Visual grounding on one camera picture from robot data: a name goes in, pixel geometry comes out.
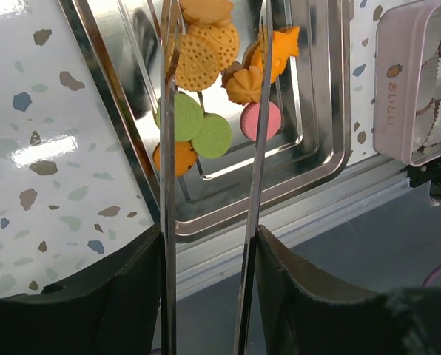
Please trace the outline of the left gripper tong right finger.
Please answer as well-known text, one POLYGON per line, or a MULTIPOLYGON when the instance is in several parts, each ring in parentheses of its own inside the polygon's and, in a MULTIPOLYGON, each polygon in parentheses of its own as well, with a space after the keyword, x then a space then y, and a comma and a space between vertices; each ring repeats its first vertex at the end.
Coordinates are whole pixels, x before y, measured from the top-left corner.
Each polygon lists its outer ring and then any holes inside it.
POLYGON ((266 48, 262 50, 262 59, 264 60, 264 76, 260 97, 255 156, 252 167, 249 210, 247 214, 246 233, 243 245, 242 269, 240 273, 238 316, 236 320, 235 341, 233 348, 233 353, 237 355, 247 353, 249 320, 255 276, 257 230, 259 227, 262 192, 261 182, 266 152, 266 136, 269 123, 269 96, 271 91, 273 26, 272 17, 270 15, 266 14, 260 17, 259 30, 266 48))

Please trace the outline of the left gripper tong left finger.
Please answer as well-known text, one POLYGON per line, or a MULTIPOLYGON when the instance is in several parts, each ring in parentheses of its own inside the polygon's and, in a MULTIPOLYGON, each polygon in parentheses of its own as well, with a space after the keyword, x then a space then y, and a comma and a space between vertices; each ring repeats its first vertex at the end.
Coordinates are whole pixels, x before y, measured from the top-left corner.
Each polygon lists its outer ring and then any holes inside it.
POLYGON ((160 113, 160 213, 164 238, 164 288, 161 293, 163 354, 177 353, 176 332, 176 233, 175 233, 175 71, 181 52, 183 19, 176 1, 163 1, 157 16, 152 1, 147 2, 158 34, 160 97, 155 99, 160 113))

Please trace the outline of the flower edged orange cookie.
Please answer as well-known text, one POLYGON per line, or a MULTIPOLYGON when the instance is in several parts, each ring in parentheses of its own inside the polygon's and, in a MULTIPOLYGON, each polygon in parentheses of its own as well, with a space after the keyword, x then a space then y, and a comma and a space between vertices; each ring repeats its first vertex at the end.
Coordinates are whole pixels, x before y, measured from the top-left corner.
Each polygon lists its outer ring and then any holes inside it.
POLYGON ((234 4, 228 0, 180 0, 183 17, 190 24, 224 24, 231 19, 234 4))

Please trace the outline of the round dotted orange cookie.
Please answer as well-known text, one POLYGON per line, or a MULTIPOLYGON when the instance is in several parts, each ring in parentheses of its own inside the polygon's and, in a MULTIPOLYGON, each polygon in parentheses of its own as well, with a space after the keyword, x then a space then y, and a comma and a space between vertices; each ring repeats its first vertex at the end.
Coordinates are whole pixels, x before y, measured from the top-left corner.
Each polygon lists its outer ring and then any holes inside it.
POLYGON ((181 48, 175 71, 178 87, 200 92, 212 86, 221 71, 218 49, 208 39, 207 28, 191 25, 181 35, 181 48))

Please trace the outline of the swirl butter cookie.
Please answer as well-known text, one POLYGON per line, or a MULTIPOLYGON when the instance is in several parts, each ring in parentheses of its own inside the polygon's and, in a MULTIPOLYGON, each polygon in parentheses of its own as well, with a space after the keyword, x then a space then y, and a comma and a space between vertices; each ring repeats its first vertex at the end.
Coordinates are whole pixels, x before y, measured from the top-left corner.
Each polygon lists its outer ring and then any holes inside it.
POLYGON ((258 103, 261 97, 263 71, 260 67, 250 66, 236 71, 226 83, 228 99, 240 105, 258 103))

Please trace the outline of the orange fish cookie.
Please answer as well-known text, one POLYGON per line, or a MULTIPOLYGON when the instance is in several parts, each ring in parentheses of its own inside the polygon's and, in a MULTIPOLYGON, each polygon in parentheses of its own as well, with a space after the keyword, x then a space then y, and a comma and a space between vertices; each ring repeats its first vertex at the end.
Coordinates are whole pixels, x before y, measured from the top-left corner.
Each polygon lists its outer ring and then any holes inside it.
MULTIPOLYGON (((287 65, 287 61, 291 56, 299 56, 300 50, 298 39, 300 28, 298 26, 290 27, 286 30, 273 32, 272 43, 272 72, 271 83, 275 82, 277 77, 281 75, 287 65)), ((249 66, 253 66, 253 75, 251 77, 258 81, 263 73, 263 64, 261 57, 261 49, 258 44, 252 54, 249 66)))

